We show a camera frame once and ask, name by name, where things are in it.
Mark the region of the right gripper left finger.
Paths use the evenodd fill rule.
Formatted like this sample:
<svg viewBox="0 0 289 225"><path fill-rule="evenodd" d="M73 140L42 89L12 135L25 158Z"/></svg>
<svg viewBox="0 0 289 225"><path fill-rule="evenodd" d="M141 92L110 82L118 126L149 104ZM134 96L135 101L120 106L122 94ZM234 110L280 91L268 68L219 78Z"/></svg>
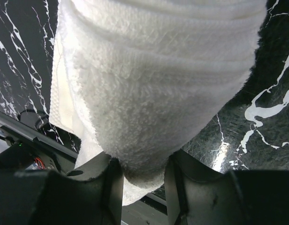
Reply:
<svg viewBox="0 0 289 225"><path fill-rule="evenodd" d="M0 170L0 225L118 225L123 173L100 153L62 175L55 170Z"/></svg>

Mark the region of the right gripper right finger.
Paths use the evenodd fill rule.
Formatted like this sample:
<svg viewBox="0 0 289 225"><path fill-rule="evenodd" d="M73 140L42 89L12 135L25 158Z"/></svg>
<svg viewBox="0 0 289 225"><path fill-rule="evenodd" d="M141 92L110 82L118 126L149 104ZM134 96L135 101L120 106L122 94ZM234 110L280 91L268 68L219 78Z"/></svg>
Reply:
<svg viewBox="0 0 289 225"><path fill-rule="evenodd" d="M289 225L289 171L222 174L179 150L164 185L171 225Z"/></svg>

